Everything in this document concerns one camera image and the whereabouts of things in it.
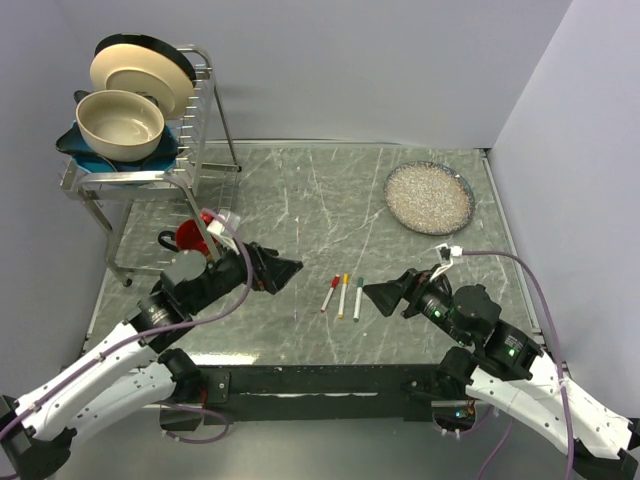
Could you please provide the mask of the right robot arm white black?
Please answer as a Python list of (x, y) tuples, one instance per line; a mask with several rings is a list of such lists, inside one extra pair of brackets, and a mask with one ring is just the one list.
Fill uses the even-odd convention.
[(405, 301), (402, 317), (422, 315), (454, 340), (437, 368), (445, 396), (465, 394), (509, 414), (570, 457), (585, 479), (635, 476), (638, 419), (616, 414), (560, 375), (549, 353), (502, 320), (483, 285), (452, 289), (444, 275), (409, 269), (363, 292), (383, 316)]

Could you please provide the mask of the red white marker pen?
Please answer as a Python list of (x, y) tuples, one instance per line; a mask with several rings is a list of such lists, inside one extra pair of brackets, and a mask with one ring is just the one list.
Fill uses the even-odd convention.
[(329, 305), (329, 302), (330, 302), (330, 300), (331, 300), (331, 298), (332, 298), (332, 296), (334, 294), (334, 291), (335, 291), (336, 287), (338, 286), (338, 284), (340, 282), (340, 278), (341, 278), (341, 276), (339, 274), (336, 274), (333, 277), (333, 279), (331, 280), (329, 289), (328, 289), (328, 291), (327, 291), (327, 293), (326, 293), (326, 295), (325, 295), (325, 297), (323, 299), (323, 302), (322, 302), (322, 305), (321, 305), (321, 308), (320, 308), (320, 312), (321, 313), (325, 313), (326, 312), (327, 307)]

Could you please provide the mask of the green white marker pen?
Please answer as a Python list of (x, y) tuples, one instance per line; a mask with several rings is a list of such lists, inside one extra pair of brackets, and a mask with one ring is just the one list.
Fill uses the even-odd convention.
[(354, 300), (353, 321), (358, 323), (361, 316), (362, 297), (363, 297), (364, 277), (360, 276), (356, 283), (356, 293)]

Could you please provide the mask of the yellow white marker pen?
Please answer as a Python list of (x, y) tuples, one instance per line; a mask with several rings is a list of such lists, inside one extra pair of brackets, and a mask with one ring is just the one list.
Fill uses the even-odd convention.
[(338, 306), (338, 318), (339, 319), (344, 318), (348, 284), (349, 284), (349, 274), (348, 273), (344, 273), (344, 275), (342, 277), (342, 282), (341, 282), (339, 306)]

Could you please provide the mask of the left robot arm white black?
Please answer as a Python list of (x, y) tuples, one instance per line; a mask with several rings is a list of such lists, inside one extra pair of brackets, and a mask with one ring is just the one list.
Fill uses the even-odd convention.
[(46, 384), (1, 398), (1, 447), (19, 479), (46, 479), (73, 445), (156, 402), (184, 402), (199, 388), (199, 368), (174, 342), (194, 316), (236, 287), (272, 295), (302, 269), (298, 260), (257, 243), (217, 261), (179, 252), (149, 297), (103, 341)]

